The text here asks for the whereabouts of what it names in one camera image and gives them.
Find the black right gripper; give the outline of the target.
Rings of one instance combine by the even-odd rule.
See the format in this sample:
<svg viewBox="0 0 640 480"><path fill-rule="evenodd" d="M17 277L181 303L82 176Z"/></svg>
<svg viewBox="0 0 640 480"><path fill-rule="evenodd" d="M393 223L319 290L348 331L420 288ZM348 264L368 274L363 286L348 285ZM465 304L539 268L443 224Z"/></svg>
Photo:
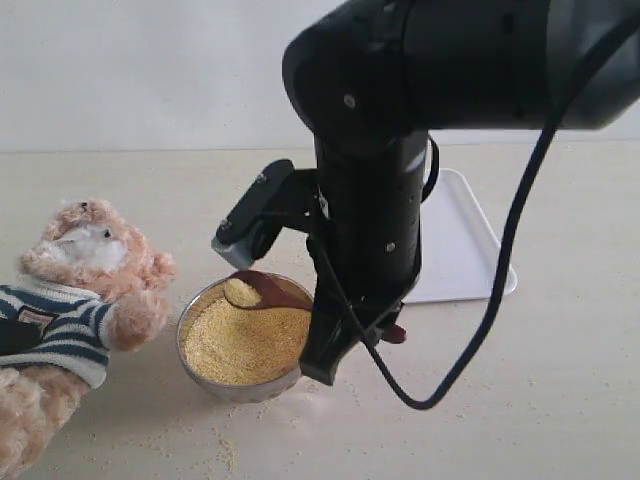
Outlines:
<svg viewBox="0 0 640 480"><path fill-rule="evenodd" d="M360 342L345 302L373 346L404 342L399 302L415 282L427 138L414 134L373 157L316 142L319 223L329 268L318 267L301 372L332 386Z"/></svg>

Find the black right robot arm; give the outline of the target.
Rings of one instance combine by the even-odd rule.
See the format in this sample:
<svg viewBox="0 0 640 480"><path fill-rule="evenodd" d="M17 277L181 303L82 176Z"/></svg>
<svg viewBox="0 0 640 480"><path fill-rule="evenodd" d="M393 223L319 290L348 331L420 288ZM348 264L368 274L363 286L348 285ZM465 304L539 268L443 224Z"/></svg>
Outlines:
<svg viewBox="0 0 640 480"><path fill-rule="evenodd" d="M347 1L287 46L282 77L314 137L317 272L302 373L332 384L361 329L391 324L419 273L434 130L534 130L635 1Z"/></svg>

